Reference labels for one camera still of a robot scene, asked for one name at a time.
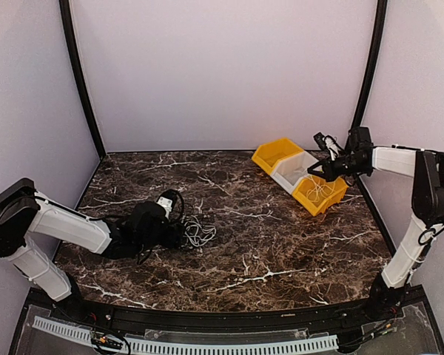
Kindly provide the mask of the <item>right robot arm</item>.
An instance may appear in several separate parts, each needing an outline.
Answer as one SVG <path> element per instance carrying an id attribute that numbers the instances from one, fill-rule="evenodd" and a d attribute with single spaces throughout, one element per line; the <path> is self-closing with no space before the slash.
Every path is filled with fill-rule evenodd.
<path id="1" fill-rule="evenodd" d="M 375 171 L 412 179 L 411 219 L 404 237 L 380 275 L 380 286 L 402 288 L 426 258 L 431 244 L 444 230 L 444 152 L 407 146 L 376 146 L 369 128 L 349 131 L 346 147 L 331 135 L 314 136 L 329 157 L 308 168 L 310 175 L 332 182 L 338 177 L 359 177 Z"/>

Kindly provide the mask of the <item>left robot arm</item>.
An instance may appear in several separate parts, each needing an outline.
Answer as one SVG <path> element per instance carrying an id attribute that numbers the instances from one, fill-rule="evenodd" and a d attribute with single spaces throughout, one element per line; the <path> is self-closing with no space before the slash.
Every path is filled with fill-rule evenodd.
<path id="1" fill-rule="evenodd" d="M 135 258 L 143 262 L 156 246 L 181 247 L 184 207 L 180 192 L 169 189 L 156 201 L 138 203 L 125 216 L 90 217 L 49 199 L 29 178 L 22 178 L 0 194 L 0 258 L 10 261 L 44 290 L 73 322 L 84 322 L 89 305 L 79 298 L 78 286 L 32 240 L 45 234 L 85 248 L 110 260 Z"/>

